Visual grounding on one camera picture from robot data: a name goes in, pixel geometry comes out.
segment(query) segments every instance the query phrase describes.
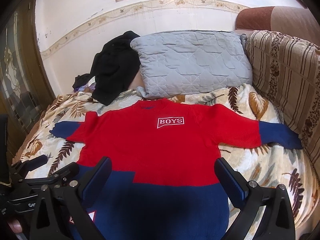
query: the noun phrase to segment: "red sweater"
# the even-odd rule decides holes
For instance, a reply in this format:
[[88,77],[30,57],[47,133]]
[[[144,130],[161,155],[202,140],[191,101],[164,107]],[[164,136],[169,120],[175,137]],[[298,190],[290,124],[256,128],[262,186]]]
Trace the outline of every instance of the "red sweater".
[[[109,240],[219,240],[228,226],[228,197],[214,173],[219,143],[255,148],[279,142],[301,148],[282,124],[242,117],[223,105],[176,104],[167,99],[85,122],[59,122],[57,137],[83,142],[80,174],[102,156],[112,173],[88,213]],[[80,239],[73,225],[70,230]]]
[[217,183],[213,165],[219,143],[261,145],[259,122],[221,104],[177,104],[167,99],[138,101],[85,122],[67,138],[83,142],[79,164],[94,166],[108,156],[115,171],[135,171],[134,181],[168,186]]

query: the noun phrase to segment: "black clamp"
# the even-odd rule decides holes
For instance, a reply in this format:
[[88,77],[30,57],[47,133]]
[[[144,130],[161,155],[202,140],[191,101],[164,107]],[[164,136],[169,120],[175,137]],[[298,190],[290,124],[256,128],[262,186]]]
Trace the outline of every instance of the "black clamp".
[[13,186],[1,206],[3,217],[33,211],[30,240],[72,240],[62,215],[61,206],[65,206],[83,240],[105,240],[85,209],[93,205],[105,185],[112,170],[111,160],[103,157],[79,180],[71,180],[79,173],[74,162],[48,178],[25,179],[29,171],[46,163],[47,157],[41,155],[10,168]]
[[246,181],[224,158],[214,164],[215,173],[235,208],[240,213],[221,240],[243,240],[261,206],[266,206],[253,240],[295,240],[295,227],[288,192],[284,184],[260,187]]

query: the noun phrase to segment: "black jacket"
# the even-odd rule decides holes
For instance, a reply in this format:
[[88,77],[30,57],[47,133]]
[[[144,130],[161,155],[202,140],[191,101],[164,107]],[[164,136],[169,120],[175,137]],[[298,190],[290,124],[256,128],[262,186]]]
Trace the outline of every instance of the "black jacket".
[[130,42],[139,37],[127,31],[103,46],[94,57],[90,74],[76,77],[73,88],[85,85],[95,76],[96,87],[92,97],[109,105],[121,92],[126,91],[140,67],[138,53],[131,49]]

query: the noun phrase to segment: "blanket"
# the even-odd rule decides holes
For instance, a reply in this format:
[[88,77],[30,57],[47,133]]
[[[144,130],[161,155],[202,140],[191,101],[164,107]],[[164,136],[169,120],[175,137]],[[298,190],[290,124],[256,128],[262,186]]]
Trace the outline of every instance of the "blanket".
[[[50,176],[65,165],[76,162],[84,144],[56,138],[49,130],[60,121],[84,121],[85,113],[96,111],[98,115],[128,107],[142,98],[136,90],[121,93],[109,106],[98,103],[91,93],[76,92],[58,96],[55,104],[40,120],[39,129],[26,143],[20,159],[22,161],[46,155],[48,163],[30,172],[28,178]],[[283,114],[269,101],[261,97],[252,86],[218,89],[196,95],[178,95],[170,100],[181,104],[213,105],[216,103],[232,109],[247,118],[265,122],[283,123]],[[131,134],[123,134],[123,140]],[[312,214],[319,201],[319,185],[313,166],[303,150],[288,150],[278,144],[263,145],[255,149],[243,149],[228,145],[219,145],[221,156],[233,169],[239,171],[247,180],[255,180],[263,187],[276,187],[283,183],[288,189],[292,204],[295,226],[301,226]],[[238,209],[229,202],[229,226],[235,220]],[[252,239],[262,218],[263,208],[246,237]]]

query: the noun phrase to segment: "striped cushion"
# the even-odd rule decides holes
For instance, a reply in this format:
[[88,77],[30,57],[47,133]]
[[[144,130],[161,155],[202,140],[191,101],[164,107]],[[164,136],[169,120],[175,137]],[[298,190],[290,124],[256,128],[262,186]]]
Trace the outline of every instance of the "striped cushion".
[[320,175],[320,47],[279,32],[255,31],[246,51],[253,85],[283,111]]

